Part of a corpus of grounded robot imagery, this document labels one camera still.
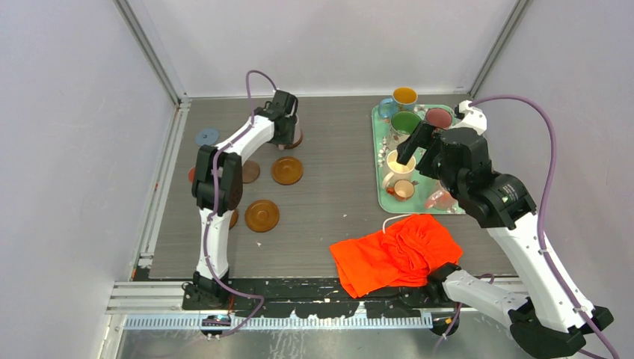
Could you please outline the lilac ceramic mug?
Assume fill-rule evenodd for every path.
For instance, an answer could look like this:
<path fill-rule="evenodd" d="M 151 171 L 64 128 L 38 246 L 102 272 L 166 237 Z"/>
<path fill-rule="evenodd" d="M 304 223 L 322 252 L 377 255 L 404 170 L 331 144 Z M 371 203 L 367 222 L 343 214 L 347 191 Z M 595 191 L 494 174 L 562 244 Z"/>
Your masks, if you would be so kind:
<path fill-rule="evenodd" d="M 299 120 L 299 116 L 296 116 L 296 123 L 295 123 L 295 132 L 294 132 L 294 136 L 296 132 L 302 131 L 301 129 L 301 125 L 300 125 L 300 120 Z"/>

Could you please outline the cream white mug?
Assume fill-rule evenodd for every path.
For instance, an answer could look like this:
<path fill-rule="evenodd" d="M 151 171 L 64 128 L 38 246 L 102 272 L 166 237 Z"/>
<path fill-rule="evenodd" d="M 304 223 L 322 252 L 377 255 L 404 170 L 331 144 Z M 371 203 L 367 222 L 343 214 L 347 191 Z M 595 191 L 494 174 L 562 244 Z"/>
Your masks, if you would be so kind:
<path fill-rule="evenodd" d="M 381 188 L 393 186 L 399 180 L 410 180 L 416 167 L 416 157 L 411 156 L 406 165 L 397 162 L 398 151 L 392 150 L 384 159 L 380 169 Z"/>

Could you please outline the small tan cup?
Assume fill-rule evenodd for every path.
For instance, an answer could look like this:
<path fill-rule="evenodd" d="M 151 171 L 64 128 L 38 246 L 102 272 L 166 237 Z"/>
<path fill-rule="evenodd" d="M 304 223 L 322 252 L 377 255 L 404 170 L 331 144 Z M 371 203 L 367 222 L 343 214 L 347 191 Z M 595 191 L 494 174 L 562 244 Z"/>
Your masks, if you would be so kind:
<path fill-rule="evenodd" d="M 394 197 L 397 201 L 407 201 L 415 195 L 416 186 L 407 179 L 400 179 L 388 186 L 386 189 L 387 194 Z"/>

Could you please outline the dark walnut round coaster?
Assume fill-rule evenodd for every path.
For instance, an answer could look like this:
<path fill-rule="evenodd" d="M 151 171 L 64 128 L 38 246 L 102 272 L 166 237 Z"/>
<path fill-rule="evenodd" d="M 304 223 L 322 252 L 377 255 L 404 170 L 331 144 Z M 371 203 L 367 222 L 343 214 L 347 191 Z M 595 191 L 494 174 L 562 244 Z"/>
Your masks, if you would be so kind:
<path fill-rule="evenodd" d="M 244 184 L 252 183 L 259 178 L 260 166 L 253 160 L 247 160 L 242 165 L 242 182 Z"/>

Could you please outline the red round coaster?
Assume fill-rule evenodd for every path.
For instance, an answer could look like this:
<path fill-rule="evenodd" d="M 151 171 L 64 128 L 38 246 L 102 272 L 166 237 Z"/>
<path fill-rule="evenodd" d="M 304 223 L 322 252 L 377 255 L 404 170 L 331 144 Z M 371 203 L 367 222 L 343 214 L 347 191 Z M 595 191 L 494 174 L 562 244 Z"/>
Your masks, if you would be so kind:
<path fill-rule="evenodd" d="M 189 172 L 188 172 L 188 180 L 189 180 L 190 183 L 193 183 L 193 181 L 194 181 L 195 170 L 196 170 L 196 168 L 192 167 L 189 170 Z"/>

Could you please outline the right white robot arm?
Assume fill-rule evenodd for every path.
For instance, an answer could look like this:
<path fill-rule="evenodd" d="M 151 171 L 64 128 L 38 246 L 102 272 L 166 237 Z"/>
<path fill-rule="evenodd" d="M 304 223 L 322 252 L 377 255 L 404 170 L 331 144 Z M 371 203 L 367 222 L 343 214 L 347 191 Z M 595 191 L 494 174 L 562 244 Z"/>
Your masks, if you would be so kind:
<path fill-rule="evenodd" d="M 515 176 L 493 169 L 487 141 L 471 128 L 442 130 L 419 123 L 397 147 L 407 162 L 423 149 L 417 171 L 436 179 L 458 205 L 501 247 L 522 280 L 518 295 L 446 263 L 428 276 L 427 296 L 437 306 L 450 301 L 473 307 L 504 325 L 534 358 L 580 353 L 586 336 L 614 320 L 609 309 L 582 300 L 547 237 L 538 227 L 532 196 Z"/>

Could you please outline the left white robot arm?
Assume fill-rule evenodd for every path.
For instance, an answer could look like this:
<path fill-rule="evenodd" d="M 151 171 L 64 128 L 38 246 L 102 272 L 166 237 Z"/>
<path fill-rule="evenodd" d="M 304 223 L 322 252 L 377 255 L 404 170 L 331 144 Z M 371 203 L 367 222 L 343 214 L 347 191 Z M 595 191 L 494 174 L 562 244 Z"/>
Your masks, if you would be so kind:
<path fill-rule="evenodd" d="M 264 144 L 283 148 L 300 138 L 298 98 L 276 90 L 271 101 L 256 107 L 252 116 L 228 139 L 197 152 L 191 193 L 200 213 L 200 258 L 192 283 L 212 309 L 224 307 L 230 290 L 222 278 L 227 259 L 230 219 L 243 193 L 243 164 Z"/>

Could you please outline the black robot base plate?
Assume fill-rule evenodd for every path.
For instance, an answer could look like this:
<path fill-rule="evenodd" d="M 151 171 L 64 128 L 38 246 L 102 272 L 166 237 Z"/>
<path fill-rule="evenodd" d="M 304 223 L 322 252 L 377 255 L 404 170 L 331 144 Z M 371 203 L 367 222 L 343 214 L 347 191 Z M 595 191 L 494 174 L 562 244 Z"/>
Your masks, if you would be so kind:
<path fill-rule="evenodd" d="M 410 318 L 422 310 L 454 313 L 457 304 L 430 296 L 425 287 L 387 287 L 352 298 L 334 277 L 232 278 L 233 294 L 213 280 L 197 277 L 181 284 L 183 310 L 228 310 L 240 317 L 301 319 L 350 318 L 365 312 L 371 319 Z"/>

